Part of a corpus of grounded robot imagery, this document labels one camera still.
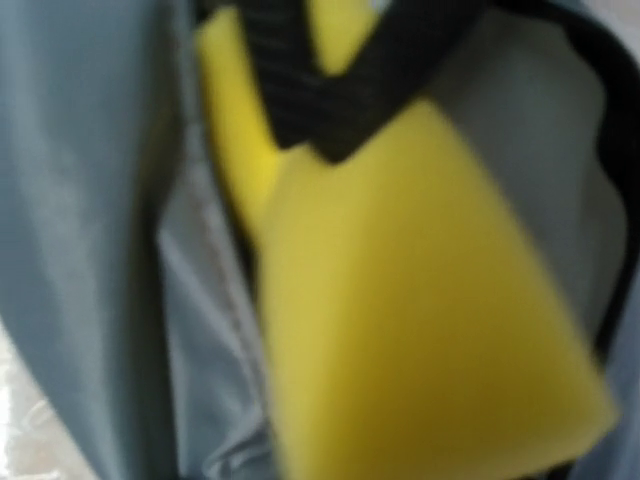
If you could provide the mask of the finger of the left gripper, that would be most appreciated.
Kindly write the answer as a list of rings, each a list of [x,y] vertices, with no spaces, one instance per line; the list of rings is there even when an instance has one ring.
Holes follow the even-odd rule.
[[[324,73],[300,1],[236,7],[269,126],[281,147],[308,141],[346,160],[419,92],[486,11],[484,1],[393,1],[342,73]]]

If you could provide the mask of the yellow sponge block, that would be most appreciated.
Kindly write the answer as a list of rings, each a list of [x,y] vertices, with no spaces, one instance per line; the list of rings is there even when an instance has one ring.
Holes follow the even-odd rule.
[[[195,40],[229,200],[255,252],[286,479],[517,479],[618,410],[563,293],[485,167],[420,91],[345,161],[269,126],[232,1]],[[385,12],[300,1],[324,73]]]

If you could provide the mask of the grey zip pouch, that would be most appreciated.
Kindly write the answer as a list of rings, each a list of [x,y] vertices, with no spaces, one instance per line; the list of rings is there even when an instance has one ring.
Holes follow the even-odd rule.
[[[248,248],[192,36],[213,1],[1,5],[1,475],[277,479]],[[619,399],[548,479],[639,475],[639,11],[505,1],[427,88]]]

